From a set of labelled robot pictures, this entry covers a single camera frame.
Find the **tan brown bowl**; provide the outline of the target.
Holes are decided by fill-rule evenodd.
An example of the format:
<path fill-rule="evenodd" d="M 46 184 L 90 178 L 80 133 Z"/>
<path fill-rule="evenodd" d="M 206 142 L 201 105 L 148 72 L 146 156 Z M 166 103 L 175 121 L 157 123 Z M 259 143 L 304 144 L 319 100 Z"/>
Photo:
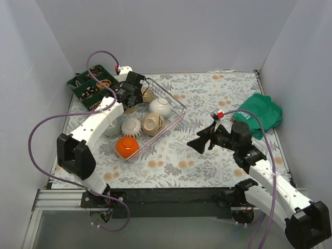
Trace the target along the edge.
<path fill-rule="evenodd" d="M 155 99 L 154 92 L 150 87 L 142 87 L 141 92 L 143 102 L 152 102 Z"/>

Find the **white round bowl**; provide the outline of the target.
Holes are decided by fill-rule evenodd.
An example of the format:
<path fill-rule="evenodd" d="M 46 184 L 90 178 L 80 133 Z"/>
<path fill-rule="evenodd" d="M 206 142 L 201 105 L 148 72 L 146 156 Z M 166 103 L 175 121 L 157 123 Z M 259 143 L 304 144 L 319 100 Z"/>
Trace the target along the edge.
<path fill-rule="evenodd" d="M 169 117 L 171 114 L 171 106 L 165 98 L 154 99 L 148 109 L 151 113 L 159 113 L 163 117 Z"/>

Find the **pale green rimmed bowl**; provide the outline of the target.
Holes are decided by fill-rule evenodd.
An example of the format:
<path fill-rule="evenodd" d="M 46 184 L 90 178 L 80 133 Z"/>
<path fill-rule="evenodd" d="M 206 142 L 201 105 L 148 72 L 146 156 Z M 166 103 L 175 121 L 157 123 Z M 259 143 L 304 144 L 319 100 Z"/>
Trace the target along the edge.
<path fill-rule="evenodd" d="M 122 121 L 117 118 L 115 119 L 103 132 L 104 136 L 116 136 L 121 133 Z"/>

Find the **beige floral bowl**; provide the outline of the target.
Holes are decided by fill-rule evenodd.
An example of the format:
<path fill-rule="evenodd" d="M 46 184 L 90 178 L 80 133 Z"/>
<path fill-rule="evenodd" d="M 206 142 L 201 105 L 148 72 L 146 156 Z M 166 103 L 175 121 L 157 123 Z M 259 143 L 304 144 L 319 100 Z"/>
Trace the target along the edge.
<path fill-rule="evenodd" d="M 165 127 L 165 119 L 156 112 L 147 114 L 142 120 L 143 131 L 150 136 L 157 135 Z"/>

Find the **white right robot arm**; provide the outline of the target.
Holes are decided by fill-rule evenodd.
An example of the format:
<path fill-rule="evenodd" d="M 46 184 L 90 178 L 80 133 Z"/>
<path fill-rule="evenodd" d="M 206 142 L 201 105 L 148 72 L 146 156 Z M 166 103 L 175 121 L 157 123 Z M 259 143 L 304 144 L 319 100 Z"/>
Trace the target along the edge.
<path fill-rule="evenodd" d="M 253 145 L 246 123 L 235 122 L 227 132 L 214 122 L 197 136 L 187 145 L 200 154 L 214 146 L 233 151 L 235 163 L 250 176 L 236 184 L 236 203 L 252 204 L 272 216 L 294 248 L 312 248 L 331 237 L 328 207 L 322 201 L 312 201 L 273 172 L 266 156 Z"/>

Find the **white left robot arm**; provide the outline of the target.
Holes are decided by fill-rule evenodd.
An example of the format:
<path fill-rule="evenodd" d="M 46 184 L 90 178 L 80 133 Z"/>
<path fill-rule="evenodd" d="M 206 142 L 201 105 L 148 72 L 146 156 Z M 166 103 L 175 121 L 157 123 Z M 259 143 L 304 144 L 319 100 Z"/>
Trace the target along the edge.
<path fill-rule="evenodd" d="M 57 163 L 73 174 L 82 185 L 94 192 L 92 201 L 98 207 L 110 203 L 107 184 L 95 172 L 92 148 L 99 137 L 126 109 L 143 103 L 142 81 L 145 76 L 129 71 L 124 81 L 113 84 L 112 91 L 101 100 L 96 110 L 70 134 L 57 138 Z"/>

